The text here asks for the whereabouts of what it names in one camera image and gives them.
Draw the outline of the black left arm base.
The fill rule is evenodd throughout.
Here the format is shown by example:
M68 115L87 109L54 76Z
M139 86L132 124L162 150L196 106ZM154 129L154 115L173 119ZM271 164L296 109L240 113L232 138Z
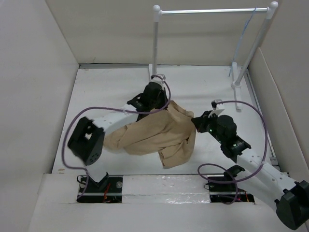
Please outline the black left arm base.
M123 175L109 175L96 183L89 178L87 186L86 175L78 175L78 203L122 203Z

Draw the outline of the blue wire hanger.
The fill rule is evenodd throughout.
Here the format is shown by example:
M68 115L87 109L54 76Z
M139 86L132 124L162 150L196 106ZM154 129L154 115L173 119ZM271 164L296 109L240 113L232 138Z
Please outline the blue wire hanger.
M246 22L245 22L245 24L244 24L243 31L242 31L242 33L241 33L241 35L240 35L240 37L239 37L239 40L238 40L238 43L237 43L237 46L236 46L236 49L235 49L235 52L234 52L234 56L233 56L233 59L232 59L232 62L231 62L231 66L230 66L230 71L229 71L228 77L230 77L230 75L231 75L231 73L232 73L232 64L236 61L236 58L237 58L238 53L239 53L239 48L240 48L241 43L242 43L243 36L244 36L244 34L245 34L245 32L246 32L246 29L247 29L247 27L248 27L248 25L249 25L251 19L253 18L254 14L255 14L255 12L256 12L256 9L257 9L257 8L255 7L255 9L253 10L251 16L246 20Z

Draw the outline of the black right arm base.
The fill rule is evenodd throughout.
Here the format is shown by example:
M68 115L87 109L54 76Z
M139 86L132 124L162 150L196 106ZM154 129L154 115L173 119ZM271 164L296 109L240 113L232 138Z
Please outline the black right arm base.
M226 172L224 172L223 174L210 175L208 176L208 178L211 180L216 180L216 181L232 180L230 175L228 175ZM204 185L204 189L209 191L211 203L231 204L236 195L235 184L225 185L225 184L217 184L217 183L208 181ZM241 202L255 203L255 199L253 195L239 188L235 203L241 203Z

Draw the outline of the beige t shirt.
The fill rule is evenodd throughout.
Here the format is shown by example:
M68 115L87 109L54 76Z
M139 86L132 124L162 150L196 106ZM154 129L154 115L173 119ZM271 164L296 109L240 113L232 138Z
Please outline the beige t shirt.
M170 101L166 110L127 124L104 138L109 150L124 149L130 155L159 154L165 169L187 163L194 151L196 128L192 111Z

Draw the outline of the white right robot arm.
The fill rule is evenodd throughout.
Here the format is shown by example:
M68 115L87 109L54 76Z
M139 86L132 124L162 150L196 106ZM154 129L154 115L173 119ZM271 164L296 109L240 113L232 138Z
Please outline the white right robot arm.
M270 206L286 227L297 230L309 219L308 182L297 182L265 162L237 135L233 118L216 113L205 111L191 119L197 132L208 132L220 143L223 154L235 163L224 172L223 180L209 181L224 184L228 190L239 186Z

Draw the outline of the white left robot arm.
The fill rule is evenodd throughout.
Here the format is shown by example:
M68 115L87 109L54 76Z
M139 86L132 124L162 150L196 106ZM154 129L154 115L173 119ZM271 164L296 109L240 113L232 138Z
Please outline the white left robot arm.
M127 103L121 109L108 107L89 107L92 109L104 109L110 112L97 119L87 117L75 117L78 120L67 143L73 155L84 164L84 170L91 179L91 186L96 191L104 191L107 187L107 173L103 171L103 161L100 158L103 142L106 137L123 126L135 123L154 112L167 108L170 97L166 95L168 85L155 77L150 81L144 91Z

